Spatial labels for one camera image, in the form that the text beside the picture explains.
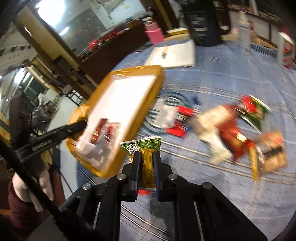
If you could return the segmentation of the person's hand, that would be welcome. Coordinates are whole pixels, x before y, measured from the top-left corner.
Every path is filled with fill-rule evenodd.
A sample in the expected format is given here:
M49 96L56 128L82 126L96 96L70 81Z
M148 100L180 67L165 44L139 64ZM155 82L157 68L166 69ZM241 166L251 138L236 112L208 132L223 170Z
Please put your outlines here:
M47 170L43 170L40 173L39 178L37 180L43 192L49 197L51 201L54 201L53 189L50 182L49 172ZM36 196L29 190L27 185L24 183L24 181L19 177L17 173L13 175L12 184L14 191L17 197L20 198L20 200L24 202L32 202L37 212L41 212L44 210L39 201L37 200Z

